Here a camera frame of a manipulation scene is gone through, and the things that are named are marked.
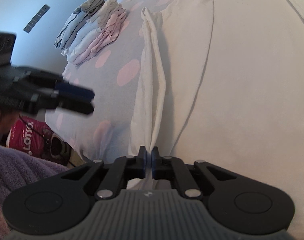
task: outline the wall vent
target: wall vent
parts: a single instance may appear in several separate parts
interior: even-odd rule
[[[38,12],[35,14],[33,19],[30,20],[30,22],[26,25],[24,28],[24,31],[29,33],[32,28],[35,26],[35,24],[42,18],[42,16],[48,11],[50,7],[46,4],[44,5]]]

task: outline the hand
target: hand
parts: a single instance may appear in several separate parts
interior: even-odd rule
[[[19,112],[2,112],[0,110],[0,134],[10,131],[12,125],[15,124],[19,117]]]

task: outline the stack of folded laundry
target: stack of folded laundry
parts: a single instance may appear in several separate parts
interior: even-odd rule
[[[116,40],[126,10],[116,0],[87,0],[67,19],[54,46],[75,65],[94,57]]]

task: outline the black cord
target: black cord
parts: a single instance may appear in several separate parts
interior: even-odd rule
[[[21,119],[21,121],[22,121],[24,124],[26,124],[26,126],[27,126],[29,129],[31,129],[31,130],[34,131],[36,134],[38,134],[40,137],[42,137],[42,139],[44,140],[45,143],[48,143],[47,140],[44,138],[43,135],[41,135],[38,131],[36,131],[34,128],[30,127],[30,126],[25,122],[25,120],[22,118],[21,115],[19,115],[19,119]],[[76,167],[73,163],[71,163],[70,160],[69,160],[69,164],[72,165],[74,168]]]

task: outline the floor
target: floor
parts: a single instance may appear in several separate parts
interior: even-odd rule
[[[85,163],[81,159],[81,157],[79,157],[79,155],[77,154],[77,152],[75,152],[73,149],[72,149],[72,152],[71,152],[70,162],[73,163],[75,166],[80,166],[80,165],[83,165]],[[69,169],[73,168],[73,166],[70,163],[67,165],[67,167]]]

